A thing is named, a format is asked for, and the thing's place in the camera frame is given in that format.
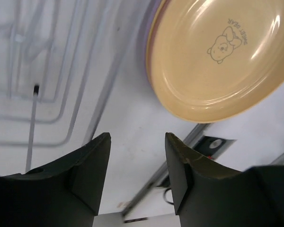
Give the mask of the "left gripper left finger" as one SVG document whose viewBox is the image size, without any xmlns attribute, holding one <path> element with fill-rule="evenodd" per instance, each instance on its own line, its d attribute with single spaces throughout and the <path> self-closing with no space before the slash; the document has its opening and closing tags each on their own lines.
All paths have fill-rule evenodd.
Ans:
<svg viewBox="0 0 284 227">
<path fill-rule="evenodd" d="M 25 174 L 0 176 L 0 227 L 90 227 L 98 215 L 111 149 L 102 133 Z"/>
</svg>

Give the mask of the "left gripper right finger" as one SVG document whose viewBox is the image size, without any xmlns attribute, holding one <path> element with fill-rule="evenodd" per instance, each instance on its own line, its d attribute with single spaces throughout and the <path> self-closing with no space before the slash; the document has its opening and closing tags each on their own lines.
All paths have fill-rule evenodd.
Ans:
<svg viewBox="0 0 284 227">
<path fill-rule="evenodd" d="M 284 166 L 240 172 L 165 135 L 174 209 L 183 227 L 284 227 Z"/>
</svg>

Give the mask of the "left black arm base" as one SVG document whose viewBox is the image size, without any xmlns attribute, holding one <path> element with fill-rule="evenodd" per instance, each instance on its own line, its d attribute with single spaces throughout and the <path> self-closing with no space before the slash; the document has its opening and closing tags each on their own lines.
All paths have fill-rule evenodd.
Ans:
<svg viewBox="0 0 284 227">
<path fill-rule="evenodd" d="M 224 153 L 237 140 L 223 139 L 218 137 L 202 136 L 195 145 L 190 148 L 208 157 L 216 160 L 222 153 Z M 164 188 L 163 200 L 169 204 L 174 205 L 172 201 L 167 199 L 167 193 L 171 191 L 169 175 L 167 175 L 158 187 Z"/>
</svg>

